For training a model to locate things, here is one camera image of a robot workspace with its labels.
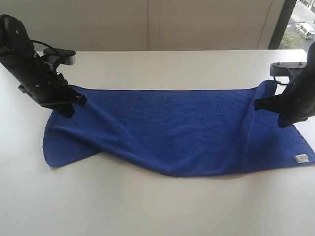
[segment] white label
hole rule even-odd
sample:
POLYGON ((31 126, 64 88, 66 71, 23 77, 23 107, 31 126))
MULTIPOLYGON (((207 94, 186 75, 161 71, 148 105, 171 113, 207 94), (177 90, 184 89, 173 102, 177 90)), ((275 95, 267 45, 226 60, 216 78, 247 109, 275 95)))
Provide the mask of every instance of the white label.
POLYGON ((306 154, 297 155, 294 157, 297 163, 310 162, 309 157, 306 154))

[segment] white wall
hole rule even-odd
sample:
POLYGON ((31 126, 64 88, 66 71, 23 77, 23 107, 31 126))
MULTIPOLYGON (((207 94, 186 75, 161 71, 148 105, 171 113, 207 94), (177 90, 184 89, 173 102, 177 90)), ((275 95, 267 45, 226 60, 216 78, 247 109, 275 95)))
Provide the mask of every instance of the white wall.
POLYGON ((77 51, 266 49, 284 0, 1 0, 33 39, 77 51))

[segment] tree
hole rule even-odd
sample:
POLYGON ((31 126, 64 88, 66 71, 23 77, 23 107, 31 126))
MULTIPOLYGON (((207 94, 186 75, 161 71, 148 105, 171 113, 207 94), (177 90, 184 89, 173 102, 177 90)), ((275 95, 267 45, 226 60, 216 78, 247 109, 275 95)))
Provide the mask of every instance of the tree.
POLYGON ((281 40, 279 49, 299 49, 301 47, 303 38, 297 32, 289 32, 285 30, 283 38, 281 40))

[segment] towel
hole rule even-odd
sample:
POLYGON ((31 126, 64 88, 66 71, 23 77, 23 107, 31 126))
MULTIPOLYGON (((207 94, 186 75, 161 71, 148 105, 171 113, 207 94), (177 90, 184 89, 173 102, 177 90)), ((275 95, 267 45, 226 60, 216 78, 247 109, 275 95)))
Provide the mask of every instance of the towel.
POLYGON ((272 80, 236 90, 95 90, 74 86, 88 102, 72 118, 52 112, 44 133, 46 162, 60 167, 100 152, 174 177, 240 174, 315 163, 294 125, 255 112, 272 80), (306 154, 309 162, 298 163, 306 154))

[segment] table surface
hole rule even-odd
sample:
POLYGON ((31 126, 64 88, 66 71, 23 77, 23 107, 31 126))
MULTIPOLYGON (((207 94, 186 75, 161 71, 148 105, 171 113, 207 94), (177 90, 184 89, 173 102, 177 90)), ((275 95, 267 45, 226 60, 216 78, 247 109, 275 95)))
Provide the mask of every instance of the table surface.
MULTIPOLYGON (((92 89, 246 89, 302 50, 79 52, 60 71, 92 89)), ((315 167, 173 178, 102 153, 53 169, 42 137, 50 111, 0 67, 1 236, 313 236, 315 167)), ((315 119, 297 124, 315 147, 315 119)))

